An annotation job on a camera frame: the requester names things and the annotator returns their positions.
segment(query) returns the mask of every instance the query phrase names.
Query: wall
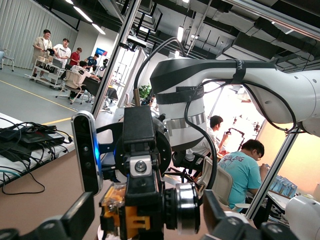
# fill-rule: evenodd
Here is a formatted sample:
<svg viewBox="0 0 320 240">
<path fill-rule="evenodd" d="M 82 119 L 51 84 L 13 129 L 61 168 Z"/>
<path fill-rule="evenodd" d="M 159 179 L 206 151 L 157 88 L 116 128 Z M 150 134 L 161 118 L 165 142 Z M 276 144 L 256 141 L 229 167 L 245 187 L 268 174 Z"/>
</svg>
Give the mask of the wall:
<svg viewBox="0 0 320 240">
<path fill-rule="evenodd" d="M 266 123 L 257 139 L 265 147 L 265 155 L 258 164 L 271 166 L 285 140 L 285 133 Z M 320 183 L 320 151 L 317 150 L 319 146 L 319 137 L 308 133 L 299 134 L 278 173 L 296 184 L 297 192 L 312 194 L 317 183 Z"/>
<path fill-rule="evenodd" d="M 162 55 L 160 53 L 156 53 L 153 58 L 151 58 L 149 64 L 147 65 L 146 71 L 144 71 L 144 74 L 141 78 L 139 86 L 148 85 L 150 83 L 150 77 L 154 69 L 156 68 L 157 64 L 163 60 L 166 60 L 168 57 L 165 55 Z"/>
</svg>

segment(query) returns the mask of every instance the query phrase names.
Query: floor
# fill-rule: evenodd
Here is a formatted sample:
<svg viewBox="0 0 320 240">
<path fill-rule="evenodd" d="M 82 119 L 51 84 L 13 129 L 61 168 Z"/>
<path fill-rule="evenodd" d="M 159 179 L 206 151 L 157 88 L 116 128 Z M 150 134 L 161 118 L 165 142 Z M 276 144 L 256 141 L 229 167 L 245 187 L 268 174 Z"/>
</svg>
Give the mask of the floor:
<svg viewBox="0 0 320 240">
<path fill-rule="evenodd" d="M 0 95 L 2 104 L 0 113 L 23 122 L 34 122 L 45 125 L 56 125 L 58 130 L 73 135 L 71 128 L 71 117 L 78 110 L 91 111 L 92 104 L 76 99 L 71 105 L 66 97 L 58 97 L 58 90 L 49 88 L 44 83 L 30 80 L 27 76 L 32 71 L 28 69 L 15 68 L 11 71 L 9 66 L 0 70 Z M 115 103 L 106 103 L 111 112 L 115 112 Z M 116 114 L 110 111 L 102 111 L 96 120 L 96 125 L 101 127 L 118 121 L 122 111 Z"/>
</svg>

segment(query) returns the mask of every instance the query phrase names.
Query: potted plant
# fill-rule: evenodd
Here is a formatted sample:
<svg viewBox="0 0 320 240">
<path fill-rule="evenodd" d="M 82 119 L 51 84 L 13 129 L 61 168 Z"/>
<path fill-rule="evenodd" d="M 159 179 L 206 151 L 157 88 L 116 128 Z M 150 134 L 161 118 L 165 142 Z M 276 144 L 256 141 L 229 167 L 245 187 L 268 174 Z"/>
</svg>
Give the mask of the potted plant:
<svg viewBox="0 0 320 240">
<path fill-rule="evenodd" d="M 151 91 L 151 85 L 142 85 L 141 87 L 139 87 L 139 96 L 142 99 L 145 99 L 148 97 L 149 93 Z"/>
</svg>

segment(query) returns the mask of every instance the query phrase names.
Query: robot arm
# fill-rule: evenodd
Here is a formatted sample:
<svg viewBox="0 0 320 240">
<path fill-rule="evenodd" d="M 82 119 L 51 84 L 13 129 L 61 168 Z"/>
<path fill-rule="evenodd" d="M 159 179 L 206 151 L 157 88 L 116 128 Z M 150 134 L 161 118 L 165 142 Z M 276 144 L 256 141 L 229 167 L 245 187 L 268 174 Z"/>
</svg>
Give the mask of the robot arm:
<svg viewBox="0 0 320 240">
<path fill-rule="evenodd" d="M 184 110 L 186 102 L 191 102 L 188 118 L 205 129 L 203 99 L 195 97 L 203 92 L 182 92 L 199 86 L 205 79 L 243 85 L 267 120 L 276 124 L 298 123 L 304 131 L 320 137 L 319 71 L 284 73 L 268 62 L 171 58 L 159 62 L 150 82 L 159 113 L 166 115 L 173 150 L 192 147 L 202 137 L 185 123 Z"/>
</svg>

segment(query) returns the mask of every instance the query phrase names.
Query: aluminum pole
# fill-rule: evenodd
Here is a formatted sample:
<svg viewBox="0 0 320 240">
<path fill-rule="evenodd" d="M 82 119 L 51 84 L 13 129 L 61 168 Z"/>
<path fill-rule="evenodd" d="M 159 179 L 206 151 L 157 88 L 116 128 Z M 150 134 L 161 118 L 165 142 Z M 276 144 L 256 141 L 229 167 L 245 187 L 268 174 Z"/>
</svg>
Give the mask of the aluminum pole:
<svg viewBox="0 0 320 240">
<path fill-rule="evenodd" d="M 136 13 L 139 9 L 139 5 L 140 5 L 141 0 L 132 0 L 130 2 L 130 6 L 127 10 L 124 22 L 121 26 L 119 35 L 117 37 L 117 39 L 115 40 L 115 47 L 113 49 L 112 55 L 110 57 L 110 60 L 108 62 L 108 66 L 104 72 L 99 90 L 96 94 L 96 100 L 93 103 L 92 109 L 91 109 L 91 113 L 94 116 L 94 118 L 96 118 L 98 116 L 98 113 L 100 111 L 100 109 L 102 108 L 103 102 L 105 100 L 106 97 L 106 93 L 107 93 L 107 89 L 109 87 L 109 84 L 112 81 L 112 76 L 114 73 L 114 68 L 116 65 L 116 61 L 120 52 L 121 47 L 119 46 L 120 43 L 125 43 L 127 40 L 127 36 L 131 30 L 132 24 L 134 23 L 135 17 L 136 17 Z"/>
<path fill-rule="evenodd" d="M 261 206 L 263 200 L 265 199 L 267 192 L 270 189 L 270 186 L 272 185 L 275 177 L 277 176 L 282 164 L 284 163 L 286 157 L 288 156 L 288 153 L 292 146 L 294 145 L 294 142 L 296 141 L 298 137 L 298 134 L 289 134 L 283 141 L 283 144 L 277 153 L 275 160 L 273 161 L 265 180 L 263 181 L 261 187 L 259 188 L 258 192 L 254 196 L 250 207 L 246 211 L 245 216 L 249 219 L 253 219 L 255 215 L 258 212 L 259 207 Z"/>
</svg>

